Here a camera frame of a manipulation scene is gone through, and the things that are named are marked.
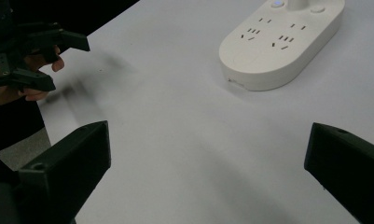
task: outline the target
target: power button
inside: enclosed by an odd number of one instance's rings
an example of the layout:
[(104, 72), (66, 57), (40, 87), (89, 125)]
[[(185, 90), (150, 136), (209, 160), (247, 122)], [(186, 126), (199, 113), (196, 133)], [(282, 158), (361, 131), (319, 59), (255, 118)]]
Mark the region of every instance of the power button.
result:
[(278, 7), (283, 7), (284, 6), (284, 1), (281, 0), (276, 0), (271, 4), (271, 7), (278, 8)]

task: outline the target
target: table surface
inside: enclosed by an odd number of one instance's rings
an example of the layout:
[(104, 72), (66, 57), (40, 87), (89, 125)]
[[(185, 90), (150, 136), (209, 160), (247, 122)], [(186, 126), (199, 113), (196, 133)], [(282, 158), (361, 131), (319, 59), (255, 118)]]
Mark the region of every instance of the table surface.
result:
[(374, 144), (374, 0), (346, 0), (339, 31), (292, 82), (247, 91), (218, 50), (264, 2), (140, 0), (89, 35), (90, 52), (44, 67), (52, 145), (109, 124), (112, 166), (77, 223), (357, 223), (303, 162), (314, 122)]

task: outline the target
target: human hand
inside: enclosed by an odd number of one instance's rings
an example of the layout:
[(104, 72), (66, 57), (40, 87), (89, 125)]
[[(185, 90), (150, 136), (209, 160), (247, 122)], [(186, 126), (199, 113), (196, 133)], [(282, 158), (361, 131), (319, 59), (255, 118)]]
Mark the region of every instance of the human hand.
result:
[[(55, 52), (58, 55), (59, 60), (51, 64), (52, 71), (58, 72), (62, 68), (64, 68), (64, 61), (59, 56), (60, 49), (58, 46), (54, 46)], [(41, 54), (32, 54), (28, 55), (24, 58), (24, 61), (26, 62), (29, 69), (33, 72), (41, 73), (39, 69), (42, 66), (48, 65), (50, 63), (47, 63)], [(10, 103), (12, 101), (15, 101), (23, 96), (25, 96), (26, 101), (38, 101), (41, 99), (44, 99), (48, 96), (48, 91), (38, 91), (33, 90), (29, 88), (23, 89), (23, 91), (16, 90), (14, 88), (11, 88), (9, 86), (3, 86), (0, 87), (0, 105), (5, 105), (7, 103)]]

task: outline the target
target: black object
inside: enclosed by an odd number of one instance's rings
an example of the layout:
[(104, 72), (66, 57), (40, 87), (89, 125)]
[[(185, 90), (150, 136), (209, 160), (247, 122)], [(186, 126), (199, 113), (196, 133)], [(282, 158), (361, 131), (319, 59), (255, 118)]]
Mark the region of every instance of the black object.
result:
[(374, 224), (374, 145), (314, 123), (304, 167), (360, 223)]
[(110, 166), (107, 121), (76, 129), (0, 182), (0, 224), (70, 224)]
[(39, 49), (36, 53), (53, 63), (58, 60), (55, 45), (90, 50), (85, 35), (65, 31), (57, 22), (14, 24), (8, 0), (0, 0), (0, 87), (54, 91), (52, 78), (30, 71), (24, 57)]

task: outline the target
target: power strip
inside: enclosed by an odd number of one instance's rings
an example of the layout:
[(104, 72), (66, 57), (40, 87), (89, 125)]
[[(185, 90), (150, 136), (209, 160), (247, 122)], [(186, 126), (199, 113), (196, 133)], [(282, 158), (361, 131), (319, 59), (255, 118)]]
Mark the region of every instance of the power strip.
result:
[(269, 0), (221, 43), (226, 78), (249, 91), (293, 80), (338, 31), (344, 0)]

